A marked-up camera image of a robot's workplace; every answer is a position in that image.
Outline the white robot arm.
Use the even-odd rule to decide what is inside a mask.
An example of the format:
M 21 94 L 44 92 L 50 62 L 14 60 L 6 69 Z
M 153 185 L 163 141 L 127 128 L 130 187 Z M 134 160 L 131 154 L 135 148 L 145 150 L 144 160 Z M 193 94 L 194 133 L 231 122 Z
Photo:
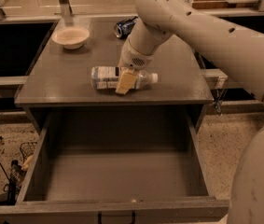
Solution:
M 194 9 L 188 0 L 135 0 L 138 21 L 123 45 L 119 64 L 134 73 L 176 35 L 264 104 L 264 34 Z M 264 127 L 240 158 L 231 189 L 227 224 L 264 224 Z

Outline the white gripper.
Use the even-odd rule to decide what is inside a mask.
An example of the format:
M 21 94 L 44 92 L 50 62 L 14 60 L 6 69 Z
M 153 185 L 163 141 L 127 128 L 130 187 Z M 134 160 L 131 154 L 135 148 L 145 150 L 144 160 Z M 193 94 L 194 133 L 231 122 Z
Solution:
M 122 46 L 118 65 L 131 69 L 121 72 L 116 88 L 117 94 L 124 95 L 134 87 L 138 75 L 136 70 L 145 69 L 153 60 L 153 53 L 153 45 L 139 42 L 133 44 L 129 38 L 126 39 Z

